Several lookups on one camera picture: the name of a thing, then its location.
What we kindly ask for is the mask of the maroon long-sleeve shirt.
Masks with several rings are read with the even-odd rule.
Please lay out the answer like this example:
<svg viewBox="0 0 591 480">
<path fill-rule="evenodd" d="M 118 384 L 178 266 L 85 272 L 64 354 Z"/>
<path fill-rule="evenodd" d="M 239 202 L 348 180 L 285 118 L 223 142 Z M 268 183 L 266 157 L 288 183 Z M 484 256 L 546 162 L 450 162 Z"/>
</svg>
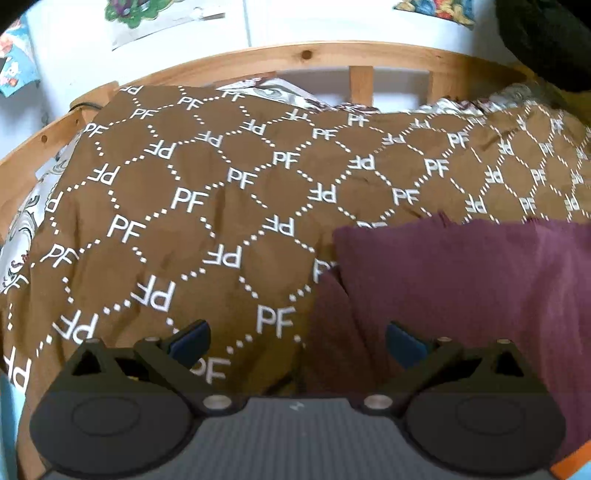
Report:
<svg viewBox="0 0 591 480">
<path fill-rule="evenodd" d="M 443 214 L 342 227 L 318 279 L 301 377 L 311 393 L 366 393 L 401 372 L 386 349 L 399 322 L 468 348 L 512 340 L 566 419 L 560 457 L 590 438 L 590 228 L 531 220 L 464 225 Z"/>
</svg>

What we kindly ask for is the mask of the brown PF patterned quilt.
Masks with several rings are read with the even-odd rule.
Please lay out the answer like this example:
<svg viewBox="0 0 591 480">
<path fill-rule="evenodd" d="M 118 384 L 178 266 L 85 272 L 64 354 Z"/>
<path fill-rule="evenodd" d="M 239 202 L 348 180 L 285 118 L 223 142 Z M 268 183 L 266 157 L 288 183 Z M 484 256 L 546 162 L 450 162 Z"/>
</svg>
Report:
<svg viewBox="0 0 591 480">
<path fill-rule="evenodd" d="M 27 261 L 1 291 L 2 361 L 24 396 L 21 479 L 568 479 L 549 391 L 430 389 L 404 413 L 301 377 L 342 227 L 443 214 L 590 228 L 590 130 L 528 102 L 488 113 L 312 112 L 233 91 L 132 86 L 83 128 Z M 196 320 L 191 372 L 238 401 L 80 391 L 86 341 L 130 348 Z"/>
</svg>

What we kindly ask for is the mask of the blue anime poster far left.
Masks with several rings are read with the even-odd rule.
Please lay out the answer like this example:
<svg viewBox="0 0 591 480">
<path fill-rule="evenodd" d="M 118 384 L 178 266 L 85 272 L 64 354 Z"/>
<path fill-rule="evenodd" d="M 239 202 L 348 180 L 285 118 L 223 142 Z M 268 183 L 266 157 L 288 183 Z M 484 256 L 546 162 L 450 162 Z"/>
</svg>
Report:
<svg viewBox="0 0 591 480">
<path fill-rule="evenodd" d="M 40 75 L 27 18 L 22 15 L 1 35 L 1 95 L 8 98 L 23 87 L 38 83 Z"/>
</svg>

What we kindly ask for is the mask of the black puffy jacket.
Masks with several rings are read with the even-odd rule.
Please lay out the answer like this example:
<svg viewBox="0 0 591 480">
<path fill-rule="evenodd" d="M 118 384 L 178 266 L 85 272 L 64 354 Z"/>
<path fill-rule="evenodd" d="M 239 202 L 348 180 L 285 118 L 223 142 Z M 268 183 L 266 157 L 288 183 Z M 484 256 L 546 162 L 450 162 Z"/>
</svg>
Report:
<svg viewBox="0 0 591 480">
<path fill-rule="evenodd" d="M 536 75 L 571 93 L 590 90 L 590 3 L 495 3 L 505 47 Z"/>
</svg>

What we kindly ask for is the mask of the wooden bed frame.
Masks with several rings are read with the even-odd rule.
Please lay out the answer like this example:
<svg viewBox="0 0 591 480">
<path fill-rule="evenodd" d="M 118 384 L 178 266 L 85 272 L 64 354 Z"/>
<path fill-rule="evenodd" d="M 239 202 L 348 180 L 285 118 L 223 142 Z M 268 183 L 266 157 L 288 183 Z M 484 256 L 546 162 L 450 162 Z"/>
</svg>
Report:
<svg viewBox="0 0 591 480">
<path fill-rule="evenodd" d="M 346 67 L 349 99 L 368 105 L 374 70 L 425 71 L 427 100 L 467 99 L 526 80 L 523 66 L 499 63 L 446 50 L 383 42 L 341 41 L 249 48 L 193 60 L 137 79 L 139 85 L 223 85 L 284 71 Z M 1 230 L 6 232 L 21 202 L 36 183 L 36 172 L 108 103 L 120 85 L 112 81 L 75 99 L 70 111 L 16 147 L 1 161 Z"/>
</svg>

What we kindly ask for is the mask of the anime boy wall poster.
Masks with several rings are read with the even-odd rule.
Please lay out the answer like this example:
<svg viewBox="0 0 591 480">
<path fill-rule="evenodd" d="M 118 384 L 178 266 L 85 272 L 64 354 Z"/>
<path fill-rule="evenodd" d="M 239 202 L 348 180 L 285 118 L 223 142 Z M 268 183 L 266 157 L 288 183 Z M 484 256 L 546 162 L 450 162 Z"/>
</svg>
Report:
<svg viewBox="0 0 591 480">
<path fill-rule="evenodd" d="M 220 19 L 223 4 L 193 0 L 109 0 L 104 18 L 112 26 L 111 49 L 194 21 Z"/>
</svg>

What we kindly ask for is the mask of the colourful landscape wall poster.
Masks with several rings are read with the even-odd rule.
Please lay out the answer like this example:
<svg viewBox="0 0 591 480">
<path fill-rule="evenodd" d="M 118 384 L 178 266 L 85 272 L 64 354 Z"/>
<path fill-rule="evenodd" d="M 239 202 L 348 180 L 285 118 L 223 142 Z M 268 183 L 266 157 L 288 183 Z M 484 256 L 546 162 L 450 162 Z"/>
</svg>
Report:
<svg viewBox="0 0 591 480">
<path fill-rule="evenodd" d="M 472 0 L 400 0 L 394 9 L 451 21 L 472 29 L 476 22 Z"/>
</svg>

